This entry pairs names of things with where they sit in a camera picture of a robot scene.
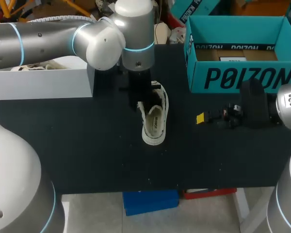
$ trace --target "black cable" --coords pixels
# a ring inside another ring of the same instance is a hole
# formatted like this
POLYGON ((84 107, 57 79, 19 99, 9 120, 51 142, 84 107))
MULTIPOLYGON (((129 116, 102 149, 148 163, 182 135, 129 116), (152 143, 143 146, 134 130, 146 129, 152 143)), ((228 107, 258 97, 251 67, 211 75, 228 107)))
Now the black cable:
POLYGON ((159 42, 158 42, 158 40, 157 40, 157 37, 156 37, 156 28, 157 28, 158 25, 159 25, 159 24, 156 24, 155 29, 154 29, 154 34, 155 34, 155 39, 156 39, 156 43, 157 43, 157 44, 159 44, 159 42))

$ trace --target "yellow tag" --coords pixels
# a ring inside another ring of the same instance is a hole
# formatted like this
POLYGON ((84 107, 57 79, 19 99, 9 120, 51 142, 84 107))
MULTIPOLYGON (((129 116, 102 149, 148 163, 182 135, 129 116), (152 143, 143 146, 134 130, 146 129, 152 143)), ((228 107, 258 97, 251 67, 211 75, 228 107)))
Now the yellow tag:
POLYGON ((204 119, 204 113, 199 114, 199 115, 196 117, 196 121, 197 121, 197 124, 200 124, 200 123, 205 122, 205 119, 204 119))

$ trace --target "shoe label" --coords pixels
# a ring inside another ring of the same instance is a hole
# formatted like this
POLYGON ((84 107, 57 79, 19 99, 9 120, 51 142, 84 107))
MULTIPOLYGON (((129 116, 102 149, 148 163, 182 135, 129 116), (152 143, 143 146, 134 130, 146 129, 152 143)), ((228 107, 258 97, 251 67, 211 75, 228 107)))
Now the shoe label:
POLYGON ((247 61, 245 57, 220 57, 220 61, 222 62, 242 62, 247 61))
POLYGON ((154 128, 157 130, 157 121, 158 121, 158 117, 156 116, 154 119, 154 128))

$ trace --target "white sneaker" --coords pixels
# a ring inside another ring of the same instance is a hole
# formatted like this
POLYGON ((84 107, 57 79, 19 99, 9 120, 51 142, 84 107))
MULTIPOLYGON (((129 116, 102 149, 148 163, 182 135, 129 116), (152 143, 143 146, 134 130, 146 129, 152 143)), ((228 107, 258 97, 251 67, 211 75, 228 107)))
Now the white sneaker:
MULTIPOLYGON (((152 85, 161 85, 158 81, 152 81, 152 85)), ((156 146, 162 143, 166 136, 166 121, 169 101, 166 90, 161 85, 160 89, 153 90, 153 96, 147 102, 138 102, 143 127, 142 139, 145 143, 156 146)))

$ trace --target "blue box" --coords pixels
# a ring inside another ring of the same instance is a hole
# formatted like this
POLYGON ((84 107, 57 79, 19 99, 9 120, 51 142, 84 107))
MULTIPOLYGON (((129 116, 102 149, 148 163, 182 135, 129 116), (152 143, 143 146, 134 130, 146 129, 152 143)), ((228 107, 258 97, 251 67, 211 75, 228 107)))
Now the blue box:
POLYGON ((137 215, 178 206, 179 195, 176 190, 123 192, 126 216, 137 215))
POLYGON ((291 25, 285 17, 190 16, 184 54, 193 93, 239 93, 260 79, 267 93, 291 83, 291 25), (195 49, 274 50, 277 61, 198 61, 195 49))
POLYGON ((171 13, 182 23, 186 23, 190 15, 207 16, 220 0, 176 0, 171 13))

